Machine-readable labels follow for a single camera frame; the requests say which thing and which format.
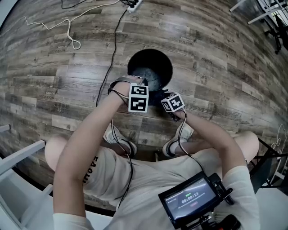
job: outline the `white cable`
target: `white cable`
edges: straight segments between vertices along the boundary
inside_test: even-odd
[[[68,38],[72,41],[73,49],[78,50],[78,49],[80,49],[80,47],[81,47],[80,41],[74,40],[74,39],[69,35],[69,34],[70,34],[70,28],[71,28],[71,22],[73,22],[75,19],[81,17],[83,14],[85,14],[85,13],[87,13],[87,12],[93,10],[93,9],[96,9],[96,8],[99,8],[99,7],[102,7],[102,6],[113,5],[113,4],[116,4],[117,2],[120,2],[120,0],[118,0],[118,1],[116,1],[116,2],[114,2],[114,3],[103,4],[103,5],[99,5],[99,6],[93,7],[93,8],[91,8],[91,9],[85,11],[84,13],[80,14],[79,16],[73,18],[72,20],[65,19],[63,22],[60,22],[60,23],[58,23],[57,25],[55,25],[55,26],[53,26],[53,27],[51,27],[51,28],[48,28],[48,27],[47,27],[46,25],[44,25],[42,22],[40,22],[40,23],[38,23],[38,22],[28,23],[26,16],[24,16],[24,17],[22,17],[22,18],[25,19],[27,26],[30,26],[30,25],[33,25],[33,24],[43,25],[47,30],[52,30],[53,28],[55,28],[55,27],[61,25],[62,23],[68,21],[69,24],[68,24],[67,36],[68,36]],[[10,27],[10,29],[8,29],[6,32],[4,32],[4,34],[6,34],[8,31],[10,31],[10,30],[13,28],[13,26],[14,26],[19,20],[21,20],[22,18],[18,19],[18,20]],[[77,42],[77,43],[79,44],[79,47],[78,47],[78,48],[75,48],[74,42]]]

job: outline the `power strip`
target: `power strip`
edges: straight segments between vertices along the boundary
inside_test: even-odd
[[[128,12],[129,12],[129,13],[134,12],[134,11],[138,8],[138,6],[141,4],[141,2],[142,2],[142,0],[139,0],[139,2],[137,2],[137,4],[134,6],[134,8],[131,8],[131,7],[129,6],[129,7],[128,7]]]

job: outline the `white sneaker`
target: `white sneaker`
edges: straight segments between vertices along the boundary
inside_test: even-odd
[[[134,143],[130,142],[126,137],[124,137],[124,136],[120,133],[120,131],[116,128],[115,125],[114,125],[114,130],[115,130],[114,135],[116,135],[118,141],[119,141],[121,144],[123,144],[123,145],[125,145],[125,146],[127,146],[127,147],[129,148],[129,150],[130,150],[129,156],[130,156],[131,158],[133,158],[134,155],[135,155],[136,152],[137,152],[137,147],[136,147],[136,145],[135,145]],[[117,141],[116,141],[115,138],[113,137],[111,123],[108,125],[108,127],[107,127],[107,129],[106,129],[106,131],[105,131],[105,133],[104,133],[104,135],[103,135],[103,138],[104,138],[104,140],[105,140],[106,142],[108,142],[109,144],[115,144],[115,143],[117,143]]]
[[[177,143],[177,146],[179,145],[178,144],[178,136],[179,136],[180,128],[181,128],[181,125],[177,128],[175,136],[163,146],[162,152],[165,156],[173,157],[176,155],[175,153],[171,152],[170,147],[174,143]],[[192,129],[189,125],[187,125],[185,123],[183,130],[182,130],[182,133],[181,133],[181,136],[180,136],[180,142],[181,143],[187,142],[187,140],[192,136],[193,132],[194,132],[194,129]]]

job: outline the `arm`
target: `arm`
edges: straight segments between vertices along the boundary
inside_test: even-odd
[[[120,82],[114,88],[128,95],[130,84]],[[121,98],[111,92],[70,137],[54,176],[54,213],[86,217],[82,180],[98,152],[106,128],[122,103]]]
[[[175,114],[184,119],[184,112],[177,111]],[[191,113],[187,113],[186,123],[218,151],[222,161],[223,176],[236,166],[246,165],[240,147],[220,126]]]

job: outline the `wooden floor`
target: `wooden floor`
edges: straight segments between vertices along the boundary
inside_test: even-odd
[[[112,2],[88,0],[62,10],[60,0],[20,0],[0,34],[24,15],[29,22],[51,27]],[[259,11],[245,5],[230,13],[235,3],[144,0],[119,26],[117,52],[101,98],[110,82],[126,74],[134,53],[158,49],[173,64],[168,88],[181,93],[188,111],[230,133],[251,130],[271,144],[280,124],[288,128],[288,52],[275,54],[273,40],[263,34],[265,24],[247,24]],[[67,38],[67,23],[48,31],[28,27],[21,19],[0,38],[0,125],[11,125],[10,131],[0,134],[4,155],[54,134],[70,136],[93,110],[114,50],[113,31],[125,9],[117,3],[72,22],[70,35],[81,42],[79,50]],[[139,147],[138,159],[148,160],[179,125],[156,107],[149,107],[147,114],[128,113],[121,107],[114,122]],[[53,182],[43,151],[18,167],[43,185]],[[93,197],[86,197],[86,202],[114,209]]]

